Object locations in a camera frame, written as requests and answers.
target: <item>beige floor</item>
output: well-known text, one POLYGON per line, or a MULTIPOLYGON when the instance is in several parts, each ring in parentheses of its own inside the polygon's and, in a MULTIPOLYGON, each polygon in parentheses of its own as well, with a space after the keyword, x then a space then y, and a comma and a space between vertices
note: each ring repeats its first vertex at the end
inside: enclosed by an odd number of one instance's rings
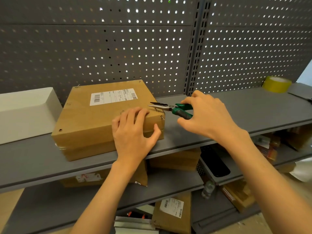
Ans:
MULTIPOLYGON (((283 175, 291 186, 312 206, 312 182, 300 182, 291 175, 283 175)), ((0 233, 2 232, 14 206, 16 205, 23 189, 0 194, 0 233)), ((66 228, 53 234, 68 234, 71 228, 66 228)), ((222 230, 215 232, 217 234, 271 234, 262 214, 247 218, 241 222, 235 223, 222 230)))

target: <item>green pliers handle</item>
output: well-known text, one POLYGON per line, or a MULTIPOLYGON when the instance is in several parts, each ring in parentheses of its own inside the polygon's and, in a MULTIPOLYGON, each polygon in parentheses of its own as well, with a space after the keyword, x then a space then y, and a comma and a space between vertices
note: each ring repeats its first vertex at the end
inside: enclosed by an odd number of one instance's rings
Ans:
POLYGON ((189 120, 193 117, 192 114, 186 112, 186 110, 192 110, 193 107, 190 104, 176 104, 176 108, 172 109, 172 114, 180 116, 186 120, 189 120))

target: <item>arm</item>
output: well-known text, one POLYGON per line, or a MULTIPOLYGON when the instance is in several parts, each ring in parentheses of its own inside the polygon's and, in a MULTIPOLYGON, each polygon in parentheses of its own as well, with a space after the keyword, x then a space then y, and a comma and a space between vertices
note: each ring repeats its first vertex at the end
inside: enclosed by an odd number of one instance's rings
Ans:
POLYGON ((143 122, 147 109, 129 109, 112 121, 113 137, 118 153, 103 185, 77 220, 71 234, 107 234, 124 189, 140 162, 161 135, 157 124, 150 138, 143 136, 143 122))
POLYGON ((232 120, 224 104, 196 90, 181 103, 192 104, 193 118, 178 119, 186 130, 214 139, 232 156, 274 233, 312 233, 312 209, 232 120))

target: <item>tape roll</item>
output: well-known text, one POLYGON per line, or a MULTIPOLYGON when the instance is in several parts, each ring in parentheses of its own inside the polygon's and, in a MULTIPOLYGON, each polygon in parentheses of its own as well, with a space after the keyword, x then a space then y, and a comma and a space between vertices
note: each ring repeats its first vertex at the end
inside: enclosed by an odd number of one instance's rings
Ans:
POLYGON ((263 83, 263 88, 273 93, 285 93, 292 82, 281 77, 268 76, 263 83))

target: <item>forearm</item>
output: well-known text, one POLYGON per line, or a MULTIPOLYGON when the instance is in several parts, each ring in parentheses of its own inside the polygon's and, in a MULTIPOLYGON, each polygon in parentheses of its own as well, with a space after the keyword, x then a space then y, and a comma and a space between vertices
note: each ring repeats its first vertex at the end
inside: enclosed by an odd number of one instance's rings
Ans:
POLYGON ((119 200, 134 172, 133 167, 114 162, 106 180, 77 220, 71 234, 109 233, 119 200))
POLYGON ((229 139, 226 149, 244 174, 271 230, 274 233, 312 233, 309 205, 264 158, 247 132, 240 132, 238 138, 229 139))

